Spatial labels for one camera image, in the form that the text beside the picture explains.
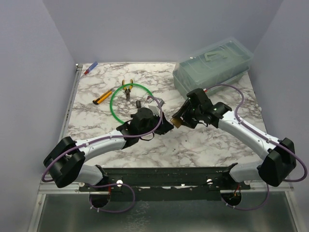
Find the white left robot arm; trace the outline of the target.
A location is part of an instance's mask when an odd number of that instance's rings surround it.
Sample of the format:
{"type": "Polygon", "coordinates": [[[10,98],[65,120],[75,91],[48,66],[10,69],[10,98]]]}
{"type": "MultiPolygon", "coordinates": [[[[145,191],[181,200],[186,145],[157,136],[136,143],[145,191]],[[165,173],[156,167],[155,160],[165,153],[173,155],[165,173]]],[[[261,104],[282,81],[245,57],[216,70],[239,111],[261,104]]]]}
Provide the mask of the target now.
{"type": "Polygon", "coordinates": [[[83,182],[97,191],[104,190],[107,185],[104,170],[98,165],[86,165],[86,161],[133,146],[146,135],[164,135],[174,128],[163,113],[155,115],[149,108],[143,107],[131,117],[131,120],[103,136],[76,141],[69,136],[61,139],[43,161],[51,181],[58,188],[83,182]]]}

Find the brass padlock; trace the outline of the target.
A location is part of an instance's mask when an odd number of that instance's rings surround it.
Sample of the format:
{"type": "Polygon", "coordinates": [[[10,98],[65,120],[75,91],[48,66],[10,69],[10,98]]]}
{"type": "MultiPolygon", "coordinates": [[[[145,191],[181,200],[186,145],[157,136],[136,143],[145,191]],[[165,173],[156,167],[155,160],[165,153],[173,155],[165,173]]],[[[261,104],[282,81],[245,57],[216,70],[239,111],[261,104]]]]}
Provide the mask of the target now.
{"type": "Polygon", "coordinates": [[[176,128],[179,128],[183,124],[183,120],[177,117],[173,117],[170,121],[176,128]]]}

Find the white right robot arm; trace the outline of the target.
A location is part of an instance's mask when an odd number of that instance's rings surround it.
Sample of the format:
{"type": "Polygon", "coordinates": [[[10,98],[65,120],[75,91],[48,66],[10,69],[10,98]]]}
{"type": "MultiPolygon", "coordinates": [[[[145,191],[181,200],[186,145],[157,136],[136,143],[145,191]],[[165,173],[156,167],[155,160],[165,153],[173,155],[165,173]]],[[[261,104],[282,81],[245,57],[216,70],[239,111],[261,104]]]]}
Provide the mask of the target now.
{"type": "Polygon", "coordinates": [[[229,106],[222,102],[213,104],[201,88],[187,94],[187,100],[172,116],[171,122],[177,128],[194,129],[199,123],[212,125],[233,135],[260,157],[257,162],[230,165],[222,177],[222,184],[227,189],[253,180],[263,180],[277,187],[296,167],[296,159],[292,156],[295,146],[290,139],[280,140],[251,124],[243,125],[229,106]]]}

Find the green cable lock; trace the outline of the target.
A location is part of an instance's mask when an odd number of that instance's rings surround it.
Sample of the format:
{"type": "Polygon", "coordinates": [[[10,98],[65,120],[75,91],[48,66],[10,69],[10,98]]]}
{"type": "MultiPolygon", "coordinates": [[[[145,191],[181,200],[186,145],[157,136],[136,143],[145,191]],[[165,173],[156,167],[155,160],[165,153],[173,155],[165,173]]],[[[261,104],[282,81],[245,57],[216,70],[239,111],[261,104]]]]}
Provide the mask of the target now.
{"type": "Polygon", "coordinates": [[[149,96],[152,96],[152,92],[146,88],[145,86],[141,85],[141,84],[137,84],[137,83],[129,83],[129,84],[125,84],[125,85],[121,85],[120,87],[118,87],[115,91],[112,92],[112,96],[110,99],[110,103],[109,103],[109,110],[110,113],[112,115],[112,117],[119,123],[123,124],[124,121],[118,117],[118,114],[114,111],[116,110],[120,110],[121,106],[126,106],[126,103],[124,103],[126,95],[124,93],[124,89],[123,87],[127,87],[129,85],[132,85],[133,87],[137,87],[142,89],[143,91],[145,91],[149,96]]]}

